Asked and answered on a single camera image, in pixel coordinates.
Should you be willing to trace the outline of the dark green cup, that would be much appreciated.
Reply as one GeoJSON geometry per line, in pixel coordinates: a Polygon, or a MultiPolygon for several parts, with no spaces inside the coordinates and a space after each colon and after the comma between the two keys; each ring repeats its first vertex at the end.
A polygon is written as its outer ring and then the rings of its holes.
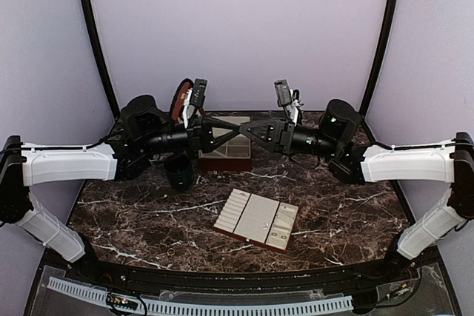
{"type": "Polygon", "coordinates": [[[179,192],[193,185],[193,165],[186,154],[171,155],[164,161],[164,171],[171,187],[179,192]]]}

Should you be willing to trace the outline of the red jewelry tray cream insert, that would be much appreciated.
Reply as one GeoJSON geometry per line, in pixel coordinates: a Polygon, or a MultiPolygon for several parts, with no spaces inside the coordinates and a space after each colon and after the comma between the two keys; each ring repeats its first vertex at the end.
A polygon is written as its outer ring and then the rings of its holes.
{"type": "Polygon", "coordinates": [[[298,214],[298,207],[233,189],[213,229],[240,241],[284,253],[298,214]]]}

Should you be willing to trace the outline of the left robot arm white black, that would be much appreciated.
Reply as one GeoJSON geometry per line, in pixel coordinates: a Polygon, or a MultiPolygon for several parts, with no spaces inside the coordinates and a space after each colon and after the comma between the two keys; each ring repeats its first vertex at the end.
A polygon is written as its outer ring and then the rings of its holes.
{"type": "Polygon", "coordinates": [[[88,283],[104,278],[104,266],[86,255],[86,242],[33,197],[30,188],[56,181],[129,181],[151,165],[154,155],[212,152],[239,134],[239,126],[201,116],[177,124],[154,97],[140,95],[121,110],[123,130],[94,144],[27,144],[11,135],[1,150],[1,222],[21,227],[44,246],[75,263],[88,283]]]}

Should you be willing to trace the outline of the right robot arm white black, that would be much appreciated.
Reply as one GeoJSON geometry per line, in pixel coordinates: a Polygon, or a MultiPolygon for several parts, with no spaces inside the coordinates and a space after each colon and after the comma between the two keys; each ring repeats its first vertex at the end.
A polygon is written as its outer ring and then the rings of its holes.
{"type": "Polygon", "coordinates": [[[465,132],[434,144],[387,146],[352,141],[362,117],[345,101],[333,99],[313,129],[283,119],[242,124],[240,132],[269,152],[325,158],[333,176],[345,184],[379,181],[440,181],[448,190],[423,218],[394,238],[378,276],[393,282],[407,262],[458,226],[473,219],[473,140],[465,132]]]}

